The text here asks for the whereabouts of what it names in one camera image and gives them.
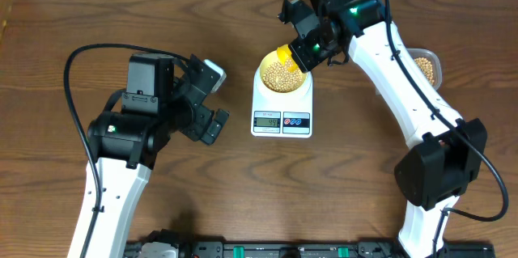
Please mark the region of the yellow measuring scoop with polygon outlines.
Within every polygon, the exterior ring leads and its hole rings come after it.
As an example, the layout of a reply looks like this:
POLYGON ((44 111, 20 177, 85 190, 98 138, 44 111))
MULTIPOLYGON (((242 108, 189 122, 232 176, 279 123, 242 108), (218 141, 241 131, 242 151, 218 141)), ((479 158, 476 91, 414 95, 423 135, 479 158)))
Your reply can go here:
POLYGON ((297 71, 299 67, 293 60, 292 51, 288 44, 278 47, 276 53, 281 64, 286 67, 289 72, 294 73, 297 71))

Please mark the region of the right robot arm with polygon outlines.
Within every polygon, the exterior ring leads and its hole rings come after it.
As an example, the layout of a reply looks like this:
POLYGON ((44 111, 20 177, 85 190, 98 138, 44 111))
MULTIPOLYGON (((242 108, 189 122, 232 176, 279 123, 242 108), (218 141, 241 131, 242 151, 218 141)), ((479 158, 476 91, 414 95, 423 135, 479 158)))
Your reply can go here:
POLYGON ((370 78, 404 135, 394 175, 407 206, 397 241, 407 257, 481 257, 481 245, 449 245, 456 203, 478 177, 487 132, 465 121, 422 74, 393 22, 389 0, 285 1, 280 19, 298 36, 289 54, 303 72, 343 53, 370 78))

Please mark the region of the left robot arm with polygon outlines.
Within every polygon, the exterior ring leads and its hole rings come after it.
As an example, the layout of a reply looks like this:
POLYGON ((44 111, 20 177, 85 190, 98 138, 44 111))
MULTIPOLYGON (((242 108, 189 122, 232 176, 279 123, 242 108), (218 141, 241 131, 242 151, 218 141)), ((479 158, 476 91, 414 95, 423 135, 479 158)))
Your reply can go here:
POLYGON ((223 68, 195 56, 130 57, 126 87, 110 96, 85 135, 87 178, 70 257, 123 256, 140 196, 172 134, 208 146, 219 136, 229 114, 203 102, 225 78, 223 68))

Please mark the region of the yellow bowl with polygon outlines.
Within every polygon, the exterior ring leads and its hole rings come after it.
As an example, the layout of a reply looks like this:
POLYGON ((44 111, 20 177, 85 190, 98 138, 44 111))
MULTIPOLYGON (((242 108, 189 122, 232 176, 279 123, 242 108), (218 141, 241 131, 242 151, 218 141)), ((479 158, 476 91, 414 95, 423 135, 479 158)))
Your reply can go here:
POLYGON ((269 53, 264 59, 263 61, 261 62, 260 64, 260 67, 259 67, 259 76, 260 76, 260 80, 261 80, 261 76, 262 74, 264 73, 264 70, 265 68, 271 64, 273 61, 277 61, 278 60, 278 57, 277 57, 277 53, 276 51, 273 51, 272 53, 269 53))

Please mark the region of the soybeans in bowl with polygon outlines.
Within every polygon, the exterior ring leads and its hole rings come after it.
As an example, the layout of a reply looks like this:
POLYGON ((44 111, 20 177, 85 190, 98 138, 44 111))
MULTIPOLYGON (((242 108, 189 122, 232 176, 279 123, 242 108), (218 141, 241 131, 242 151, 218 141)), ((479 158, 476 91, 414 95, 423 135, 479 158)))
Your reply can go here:
POLYGON ((292 60, 277 60, 265 68, 261 80, 270 90, 287 93, 298 89, 304 83, 305 77, 292 60))

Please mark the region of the white digital kitchen scale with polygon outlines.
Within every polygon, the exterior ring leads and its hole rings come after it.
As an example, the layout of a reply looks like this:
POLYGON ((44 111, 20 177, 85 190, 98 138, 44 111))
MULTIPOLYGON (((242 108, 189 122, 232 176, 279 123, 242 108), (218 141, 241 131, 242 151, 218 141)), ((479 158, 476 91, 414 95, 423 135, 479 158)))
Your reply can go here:
POLYGON ((259 67, 253 82, 251 134, 255 137, 311 137, 312 74, 306 73, 307 78, 299 89, 289 93, 278 93, 271 91, 261 82, 259 67))

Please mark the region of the soybeans in container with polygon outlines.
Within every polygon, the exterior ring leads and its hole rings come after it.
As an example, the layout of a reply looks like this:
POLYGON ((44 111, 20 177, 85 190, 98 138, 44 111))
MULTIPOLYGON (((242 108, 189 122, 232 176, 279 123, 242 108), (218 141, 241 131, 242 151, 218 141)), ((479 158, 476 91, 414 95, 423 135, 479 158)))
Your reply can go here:
POLYGON ((414 59, 414 62, 416 63, 418 68, 422 71, 424 76, 427 78, 428 82, 431 85, 434 85, 435 80, 434 80, 433 63, 425 57, 417 57, 414 59))

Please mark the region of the clear plastic container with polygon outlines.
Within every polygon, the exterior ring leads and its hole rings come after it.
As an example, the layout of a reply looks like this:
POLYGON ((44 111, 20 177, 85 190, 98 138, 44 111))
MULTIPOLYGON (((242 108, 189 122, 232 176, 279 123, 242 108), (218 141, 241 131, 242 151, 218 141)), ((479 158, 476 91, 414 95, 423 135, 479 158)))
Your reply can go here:
POLYGON ((439 58, 427 49, 407 49, 418 68, 435 90, 442 84, 442 68, 439 58))

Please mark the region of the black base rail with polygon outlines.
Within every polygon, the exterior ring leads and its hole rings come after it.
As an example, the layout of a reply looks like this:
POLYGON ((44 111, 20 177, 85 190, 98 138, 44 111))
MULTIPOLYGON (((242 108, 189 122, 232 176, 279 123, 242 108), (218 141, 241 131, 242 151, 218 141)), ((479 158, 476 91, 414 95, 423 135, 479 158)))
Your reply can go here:
POLYGON ((228 242, 217 236, 192 236, 170 230, 152 231, 128 242, 124 257, 147 258, 346 258, 406 257, 401 246, 388 239, 353 243, 252 243, 228 242))

